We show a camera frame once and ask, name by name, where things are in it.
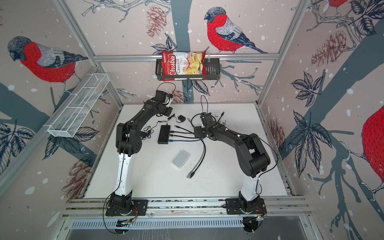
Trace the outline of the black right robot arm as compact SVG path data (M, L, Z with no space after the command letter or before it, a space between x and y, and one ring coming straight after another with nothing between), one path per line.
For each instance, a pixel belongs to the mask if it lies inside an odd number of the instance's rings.
M211 113L197 114L201 125L193 126L194 135L198 139L208 138L227 144L236 151L239 166L245 174L242 188L239 192L240 209L250 213L262 204L261 177L276 168L275 165L268 169L271 159L265 145L269 145L256 134L241 134L229 129L216 120Z

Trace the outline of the black network switch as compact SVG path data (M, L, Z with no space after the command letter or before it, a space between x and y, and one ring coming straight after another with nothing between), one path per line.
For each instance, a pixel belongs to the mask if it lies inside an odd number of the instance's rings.
M158 144L166 145L169 143L171 126L170 125L162 125L159 132Z

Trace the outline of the small black plug adapter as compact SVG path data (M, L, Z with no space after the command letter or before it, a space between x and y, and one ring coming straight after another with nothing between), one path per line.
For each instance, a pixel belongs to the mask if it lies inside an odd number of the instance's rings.
M186 120L186 118L185 118L184 116L179 115L179 116L176 117L175 114L169 116L169 117L168 117L168 120L171 120L172 118L175 118L175 120L176 120L177 123L183 123L183 122Z

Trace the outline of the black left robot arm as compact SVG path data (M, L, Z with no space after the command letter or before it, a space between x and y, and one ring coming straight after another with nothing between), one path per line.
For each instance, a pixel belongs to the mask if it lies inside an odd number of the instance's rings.
M136 154L142 148L144 133L142 128L154 116L170 116L173 108L170 104L173 94L156 91L150 100L144 102L141 110L129 121L120 123L116 128L116 147L119 153L119 168L116 189L106 199L103 209L108 217L139 215L140 210L132 200L133 170Z

